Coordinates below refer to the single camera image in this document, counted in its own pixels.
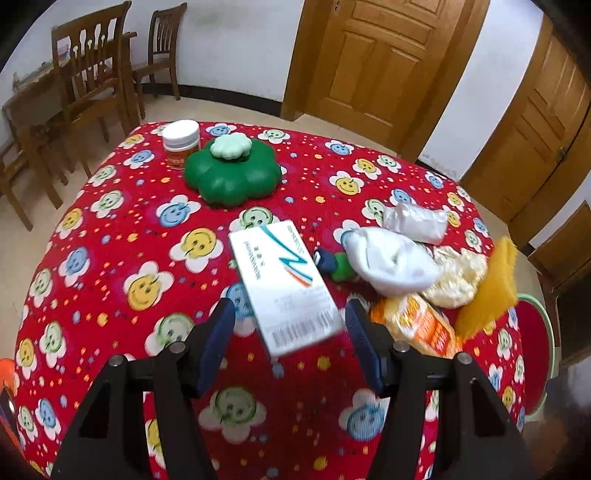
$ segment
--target plastic bag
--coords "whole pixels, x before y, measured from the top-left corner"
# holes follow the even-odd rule
[[[384,210],[383,226],[416,242],[439,245],[447,230],[447,212],[400,202]]]
[[[372,322],[385,325],[394,340],[404,340],[426,355],[452,358],[461,350],[445,315],[417,294],[382,299],[369,316]]]
[[[443,269],[437,281],[422,295],[436,307],[455,309],[472,301],[478,284],[486,275],[486,256],[465,248],[461,254],[452,247],[435,247],[433,260]]]
[[[353,230],[341,242],[353,270],[385,297],[423,291],[442,272],[423,247],[384,228]]]

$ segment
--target yellow sponge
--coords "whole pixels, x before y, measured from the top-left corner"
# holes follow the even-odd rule
[[[468,305],[457,314],[457,335],[468,340],[491,320],[501,317],[517,303],[517,288],[513,270],[517,260],[517,248],[508,236],[501,238],[488,260],[485,278]]]

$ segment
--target food packet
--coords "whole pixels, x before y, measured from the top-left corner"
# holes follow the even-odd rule
[[[449,246],[433,248],[433,260],[443,273],[421,295],[436,307],[456,309],[467,305],[486,275],[486,255],[465,248],[460,252]]]
[[[382,299],[371,308],[369,317],[385,325],[394,340],[404,340],[426,355],[453,358],[461,350],[445,315],[418,294]]]

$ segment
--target white plastic bag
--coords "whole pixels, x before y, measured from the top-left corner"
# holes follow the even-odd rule
[[[447,229],[447,212],[400,202],[384,210],[383,226],[416,242],[439,245]]]
[[[353,230],[343,247],[357,274],[386,297],[423,291],[441,274],[423,247],[384,228]]]

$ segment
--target orange label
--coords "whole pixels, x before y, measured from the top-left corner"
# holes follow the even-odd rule
[[[428,344],[438,355],[444,356],[450,341],[447,329],[438,318],[433,315],[431,309],[427,309],[420,319],[420,324],[415,338]]]
[[[184,169],[184,164],[187,160],[187,157],[191,153],[195,153],[197,150],[199,150],[199,144],[195,145],[193,148],[189,148],[188,150],[181,150],[178,152],[171,152],[170,150],[165,149],[166,162],[168,163],[168,166],[170,166],[171,168],[182,170]]]

